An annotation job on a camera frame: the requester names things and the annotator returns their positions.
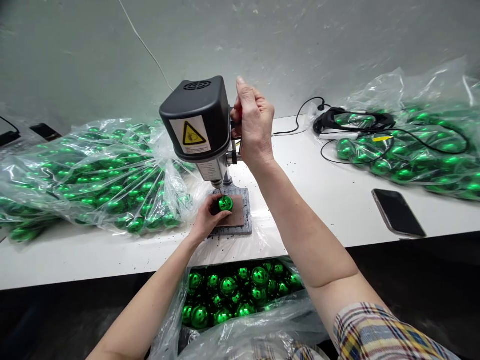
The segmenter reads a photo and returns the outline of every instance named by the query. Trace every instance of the headphones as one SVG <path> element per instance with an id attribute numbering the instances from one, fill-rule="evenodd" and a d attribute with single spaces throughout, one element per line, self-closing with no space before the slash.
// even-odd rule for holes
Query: headphones
<path id="1" fill-rule="evenodd" d="M 356 127 L 346 127 L 340 126 L 335 122 L 335 116 L 342 114 L 352 114 L 352 115 L 362 115 L 370 116 L 375 119 L 375 123 L 368 128 L 356 128 Z M 335 129 L 346 132 L 360 132 L 360 133 L 370 133 L 383 131 L 387 128 L 393 128 L 396 122 L 392 115 L 388 113 L 376 113 L 376 112 L 351 112 L 347 111 L 341 107 L 331 107 L 327 112 L 324 112 L 320 115 L 315 122 L 313 123 L 313 131 L 317 134 L 323 133 L 326 129 Z"/>

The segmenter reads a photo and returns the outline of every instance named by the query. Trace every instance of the drill press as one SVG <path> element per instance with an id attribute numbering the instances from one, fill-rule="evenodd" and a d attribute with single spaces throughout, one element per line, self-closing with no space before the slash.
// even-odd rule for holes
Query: drill press
<path id="1" fill-rule="evenodd" d="M 229 166 L 242 159 L 235 140 L 231 139 L 230 105 L 224 78 L 182 81 L 159 112 L 178 158 L 196 164 L 203 180 L 210 181 L 215 188 L 214 193 L 242 196 L 244 224 L 216 227 L 212 234 L 251 234 L 249 190 L 235 186 L 229 172 Z"/>

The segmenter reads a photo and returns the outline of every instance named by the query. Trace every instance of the hand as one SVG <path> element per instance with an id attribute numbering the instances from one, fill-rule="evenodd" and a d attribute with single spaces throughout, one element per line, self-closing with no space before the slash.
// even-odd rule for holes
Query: hand
<path id="1" fill-rule="evenodd" d="M 230 211 L 221 211 L 215 216 L 210 213 L 210 208 L 214 202 L 222 196 L 222 194 L 210 195 L 203 205 L 200 206 L 193 228 L 190 231 L 190 235 L 188 235 L 197 244 L 200 244 L 212 233 L 220 220 L 232 214 Z"/>
<path id="2" fill-rule="evenodd" d="M 232 130 L 232 137 L 241 137 L 241 158 L 249 168 L 262 166 L 274 160 L 272 124 L 275 108 L 241 76 L 236 79 L 236 90 L 238 97 L 230 116 L 239 125 Z"/>

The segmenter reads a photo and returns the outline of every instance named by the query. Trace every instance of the plaid shirt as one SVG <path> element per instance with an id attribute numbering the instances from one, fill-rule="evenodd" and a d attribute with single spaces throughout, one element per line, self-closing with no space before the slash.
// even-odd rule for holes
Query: plaid shirt
<path id="1" fill-rule="evenodd" d="M 365 302 L 347 306 L 338 313 L 333 343 L 345 360 L 460 360 L 414 327 L 398 320 L 387 309 Z M 256 360 L 326 360 L 316 346 L 293 341 L 257 340 L 252 343 Z"/>

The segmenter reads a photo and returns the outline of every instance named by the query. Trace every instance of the forearm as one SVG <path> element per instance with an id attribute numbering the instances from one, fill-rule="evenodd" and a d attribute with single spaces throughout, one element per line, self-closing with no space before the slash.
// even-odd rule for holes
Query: forearm
<path id="1" fill-rule="evenodd" d="M 88 359 L 143 359 L 198 247 L 187 237 L 141 288 Z"/>
<path id="2" fill-rule="evenodd" d="M 307 286 L 322 287 L 358 272 L 349 253 L 303 200 L 275 161 L 252 171 L 283 244 Z"/>

